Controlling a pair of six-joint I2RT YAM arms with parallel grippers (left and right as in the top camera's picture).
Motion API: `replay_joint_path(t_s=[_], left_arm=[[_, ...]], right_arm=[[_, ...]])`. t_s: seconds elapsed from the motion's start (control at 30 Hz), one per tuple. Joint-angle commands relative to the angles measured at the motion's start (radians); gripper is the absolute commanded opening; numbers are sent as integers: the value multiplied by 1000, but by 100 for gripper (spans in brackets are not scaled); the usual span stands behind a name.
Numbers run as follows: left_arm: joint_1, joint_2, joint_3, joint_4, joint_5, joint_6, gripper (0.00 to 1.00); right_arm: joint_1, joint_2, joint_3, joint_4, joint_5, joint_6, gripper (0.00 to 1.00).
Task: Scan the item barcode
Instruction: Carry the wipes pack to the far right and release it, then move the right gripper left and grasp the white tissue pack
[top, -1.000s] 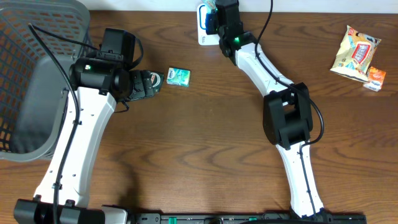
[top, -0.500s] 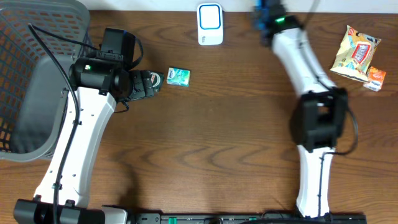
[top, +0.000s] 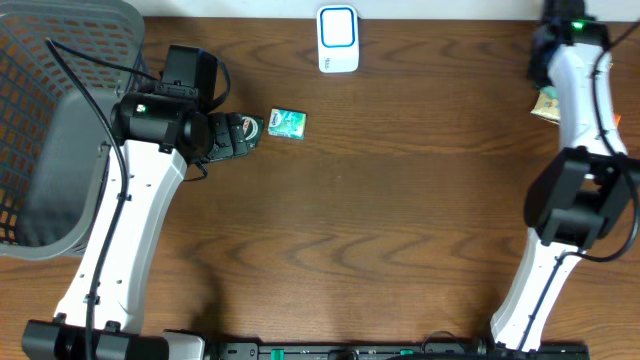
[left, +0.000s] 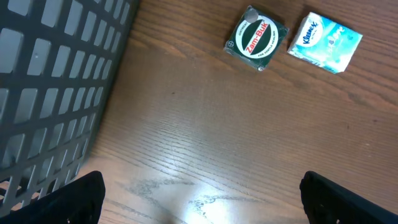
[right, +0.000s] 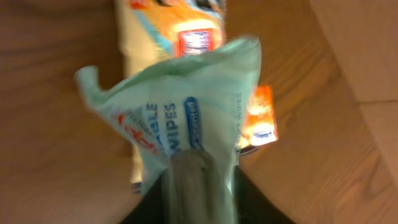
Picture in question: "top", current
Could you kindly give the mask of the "dark green round-label pack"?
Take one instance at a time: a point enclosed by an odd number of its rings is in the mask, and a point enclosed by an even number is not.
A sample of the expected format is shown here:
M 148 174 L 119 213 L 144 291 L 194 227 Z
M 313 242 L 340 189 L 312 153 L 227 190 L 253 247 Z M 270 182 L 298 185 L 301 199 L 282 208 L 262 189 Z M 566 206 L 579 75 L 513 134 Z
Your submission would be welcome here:
M 264 129 L 264 119 L 262 117 L 243 115 L 243 132 L 245 142 L 250 150 L 255 150 L 259 144 Z

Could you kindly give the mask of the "teal white tissue pack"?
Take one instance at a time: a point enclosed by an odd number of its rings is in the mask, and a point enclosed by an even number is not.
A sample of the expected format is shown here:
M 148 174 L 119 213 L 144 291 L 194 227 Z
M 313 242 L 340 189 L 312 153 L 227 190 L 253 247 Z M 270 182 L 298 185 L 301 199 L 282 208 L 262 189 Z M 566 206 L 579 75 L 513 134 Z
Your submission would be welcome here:
M 273 108 L 268 122 L 271 136 L 303 140 L 307 114 L 298 111 Z

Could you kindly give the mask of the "large beige snack bag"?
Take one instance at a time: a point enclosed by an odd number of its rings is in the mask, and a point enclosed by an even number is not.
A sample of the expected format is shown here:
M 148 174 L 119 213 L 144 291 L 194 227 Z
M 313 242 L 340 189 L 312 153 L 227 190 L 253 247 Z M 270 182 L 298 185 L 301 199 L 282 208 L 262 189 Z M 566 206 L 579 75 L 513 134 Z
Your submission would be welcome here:
M 548 96 L 544 92 L 540 92 L 530 113 L 545 121 L 558 125 L 560 122 L 559 101 L 556 98 Z

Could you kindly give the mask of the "mint green wipes pack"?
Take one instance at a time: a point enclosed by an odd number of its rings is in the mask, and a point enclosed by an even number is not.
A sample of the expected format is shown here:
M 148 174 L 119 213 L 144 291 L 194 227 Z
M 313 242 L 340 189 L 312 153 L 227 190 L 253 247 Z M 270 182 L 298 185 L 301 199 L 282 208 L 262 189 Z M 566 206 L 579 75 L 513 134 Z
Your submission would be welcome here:
M 550 99 L 557 99 L 558 98 L 558 93 L 555 87 L 553 86 L 546 86 L 540 89 L 540 92 L 544 95 L 546 95 L 547 97 L 549 97 Z

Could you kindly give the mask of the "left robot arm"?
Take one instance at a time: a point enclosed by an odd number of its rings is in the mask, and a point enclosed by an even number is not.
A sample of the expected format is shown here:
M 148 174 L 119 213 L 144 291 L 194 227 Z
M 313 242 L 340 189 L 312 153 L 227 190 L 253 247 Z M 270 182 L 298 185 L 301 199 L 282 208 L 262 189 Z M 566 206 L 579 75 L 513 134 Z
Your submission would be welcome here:
M 167 330 L 142 335 L 146 286 L 169 205 L 190 166 L 217 161 L 215 92 L 229 74 L 215 55 L 170 47 L 160 78 L 125 94 L 105 114 L 47 40 L 58 65 L 103 126 L 110 148 L 108 182 L 76 275 L 50 321 L 31 320 L 22 336 L 30 359 L 208 359 L 202 335 Z

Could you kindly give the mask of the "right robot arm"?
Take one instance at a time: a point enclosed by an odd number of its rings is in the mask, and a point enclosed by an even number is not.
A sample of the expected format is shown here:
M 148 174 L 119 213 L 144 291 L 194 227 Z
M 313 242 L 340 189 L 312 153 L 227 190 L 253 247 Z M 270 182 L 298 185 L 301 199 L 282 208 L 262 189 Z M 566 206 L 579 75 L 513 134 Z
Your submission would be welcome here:
M 576 265 L 619 259 L 639 233 L 634 222 L 619 250 L 607 256 L 588 252 L 627 206 L 639 206 L 639 162 L 618 132 L 610 91 L 611 51 L 618 43 L 584 2 L 544 2 L 527 76 L 537 88 L 556 92 L 559 152 L 525 199 L 524 255 L 490 321 L 494 356 L 542 355 L 546 320 Z

